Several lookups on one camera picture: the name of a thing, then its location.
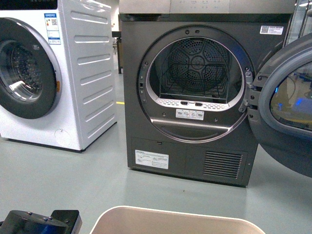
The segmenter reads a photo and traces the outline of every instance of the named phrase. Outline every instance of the white washing machine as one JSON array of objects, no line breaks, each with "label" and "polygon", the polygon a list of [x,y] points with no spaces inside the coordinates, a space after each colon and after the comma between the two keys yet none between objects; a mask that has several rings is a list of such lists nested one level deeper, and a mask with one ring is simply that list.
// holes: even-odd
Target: white washing machine
[{"label": "white washing machine", "polygon": [[116,123],[111,8],[0,2],[0,134],[84,150]]}]

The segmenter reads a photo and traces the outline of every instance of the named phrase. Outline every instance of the appliance side panel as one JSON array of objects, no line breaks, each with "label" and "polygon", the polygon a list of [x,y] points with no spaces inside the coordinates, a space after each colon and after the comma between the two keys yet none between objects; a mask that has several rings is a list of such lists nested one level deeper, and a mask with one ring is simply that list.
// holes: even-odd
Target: appliance side panel
[{"label": "appliance side panel", "polygon": [[[58,6],[58,10],[1,11],[1,17],[12,18],[21,24],[27,25],[27,27],[32,29],[33,33],[36,32],[35,34],[39,38],[46,41],[46,43],[41,42],[41,46],[43,47],[45,45],[44,49],[50,58],[56,58],[59,69],[57,69],[58,66],[55,69],[58,78],[61,80],[61,84],[60,100],[56,103],[55,109],[41,118],[22,119],[1,107],[0,116],[5,121],[0,126],[0,133],[4,138],[81,150],[81,142],[80,137],[78,137],[76,124],[77,113],[73,111],[75,100],[71,89],[71,74],[68,73],[70,70],[70,61],[68,59],[68,43],[64,27],[64,16],[62,11],[60,11],[62,9],[61,4],[58,4]],[[49,44],[45,14],[57,15],[60,44]],[[57,139],[56,132],[60,130],[63,130],[66,134],[61,139]]]},{"label": "appliance side panel", "polygon": [[131,168],[185,175],[187,145],[133,137],[131,148]]},{"label": "appliance side panel", "polygon": [[86,148],[116,122],[111,8],[69,0],[63,10]]}]

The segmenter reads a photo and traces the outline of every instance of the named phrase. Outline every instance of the white basket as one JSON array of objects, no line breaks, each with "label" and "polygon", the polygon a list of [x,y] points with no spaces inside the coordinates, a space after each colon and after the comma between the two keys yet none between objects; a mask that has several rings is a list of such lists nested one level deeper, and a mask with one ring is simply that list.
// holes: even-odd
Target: white basket
[{"label": "white basket", "polygon": [[90,234],[265,234],[243,219],[117,206],[104,212]]}]

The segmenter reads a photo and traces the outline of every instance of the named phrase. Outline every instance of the floor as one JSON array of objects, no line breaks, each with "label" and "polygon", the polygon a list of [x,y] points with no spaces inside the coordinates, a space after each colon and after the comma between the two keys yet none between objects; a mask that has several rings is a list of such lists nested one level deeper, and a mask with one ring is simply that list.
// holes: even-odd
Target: floor
[{"label": "floor", "polygon": [[[116,64],[115,78],[123,102]],[[0,221],[10,210],[50,215],[78,209],[80,234],[88,234],[104,211],[129,205],[242,218],[266,234],[312,233],[312,178],[285,168],[261,147],[247,188],[132,171],[124,105],[117,105],[117,115],[118,123],[81,154],[0,139]]]}]

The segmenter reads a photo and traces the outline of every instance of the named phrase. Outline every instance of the wall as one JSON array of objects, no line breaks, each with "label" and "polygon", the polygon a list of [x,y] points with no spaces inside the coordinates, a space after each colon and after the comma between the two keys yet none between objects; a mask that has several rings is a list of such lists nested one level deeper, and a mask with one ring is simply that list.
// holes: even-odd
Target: wall
[{"label": "wall", "polygon": [[112,24],[114,24],[112,31],[119,31],[118,27],[119,0],[96,0],[96,1],[106,4],[112,8],[111,17]]}]

